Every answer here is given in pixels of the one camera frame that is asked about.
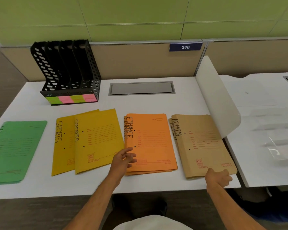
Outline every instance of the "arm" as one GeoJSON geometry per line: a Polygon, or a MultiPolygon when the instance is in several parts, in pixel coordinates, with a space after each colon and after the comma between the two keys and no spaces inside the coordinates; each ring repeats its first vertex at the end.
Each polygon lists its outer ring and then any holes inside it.
{"type": "Polygon", "coordinates": [[[132,166],[129,163],[137,161],[133,159],[136,154],[128,153],[131,150],[132,148],[125,148],[113,157],[109,174],[65,230],[98,230],[114,189],[119,185],[127,168],[132,166]]]}
{"type": "Polygon", "coordinates": [[[266,230],[242,210],[223,188],[232,181],[227,170],[215,172],[209,168],[205,179],[207,192],[227,230],[266,230]]]}

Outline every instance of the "white shirt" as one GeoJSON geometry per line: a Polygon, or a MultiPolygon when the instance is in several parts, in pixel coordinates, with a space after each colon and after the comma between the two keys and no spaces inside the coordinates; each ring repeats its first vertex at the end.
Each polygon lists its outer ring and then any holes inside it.
{"type": "Polygon", "coordinates": [[[188,226],[165,216],[145,216],[118,225],[113,230],[192,230],[188,226]]]}

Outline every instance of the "perforated black holder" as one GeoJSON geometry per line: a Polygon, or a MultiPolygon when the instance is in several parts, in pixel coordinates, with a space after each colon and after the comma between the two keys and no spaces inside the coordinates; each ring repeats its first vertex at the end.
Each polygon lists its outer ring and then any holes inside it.
{"type": "Polygon", "coordinates": [[[31,54],[46,78],[51,105],[97,102],[101,76],[88,40],[35,42],[31,54]]]}

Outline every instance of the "green wall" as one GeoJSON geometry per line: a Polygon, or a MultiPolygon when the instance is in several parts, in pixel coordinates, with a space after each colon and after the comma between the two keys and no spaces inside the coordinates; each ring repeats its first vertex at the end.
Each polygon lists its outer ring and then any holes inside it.
{"type": "Polygon", "coordinates": [[[0,43],[288,36],[288,0],[0,0],[0,43]]]}

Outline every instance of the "pink sticky note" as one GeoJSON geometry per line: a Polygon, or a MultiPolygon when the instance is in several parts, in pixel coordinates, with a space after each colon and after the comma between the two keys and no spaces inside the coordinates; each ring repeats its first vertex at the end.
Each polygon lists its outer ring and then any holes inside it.
{"type": "Polygon", "coordinates": [[[93,93],[92,94],[83,94],[82,96],[86,102],[96,102],[97,101],[95,94],[93,94],[93,93]]]}
{"type": "Polygon", "coordinates": [[[59,96],[58,98],[62,103],[74,103],[70,96],[59,96]]]}

